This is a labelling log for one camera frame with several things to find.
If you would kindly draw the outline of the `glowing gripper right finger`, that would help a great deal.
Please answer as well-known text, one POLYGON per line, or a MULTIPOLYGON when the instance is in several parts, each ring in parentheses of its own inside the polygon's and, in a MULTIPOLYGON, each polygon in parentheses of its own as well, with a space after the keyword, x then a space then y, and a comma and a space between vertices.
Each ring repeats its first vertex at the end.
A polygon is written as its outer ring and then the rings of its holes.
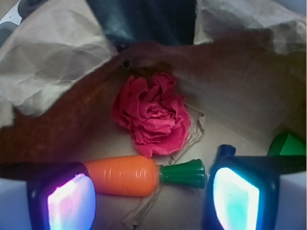
POLYGON ((224 157, 212 167, 205 201, 206 230, 272 230, 276 225, 275 158, 224 157))

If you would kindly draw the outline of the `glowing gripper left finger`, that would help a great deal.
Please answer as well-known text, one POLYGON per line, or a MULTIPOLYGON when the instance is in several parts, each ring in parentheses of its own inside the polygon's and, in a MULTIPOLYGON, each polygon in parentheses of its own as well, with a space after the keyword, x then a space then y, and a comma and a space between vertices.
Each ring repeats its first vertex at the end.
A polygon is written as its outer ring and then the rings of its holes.
POLYGON ((82 163, 28 163, 27 168, 29 212, 34 230, 92 227, 96 193, 82 163))

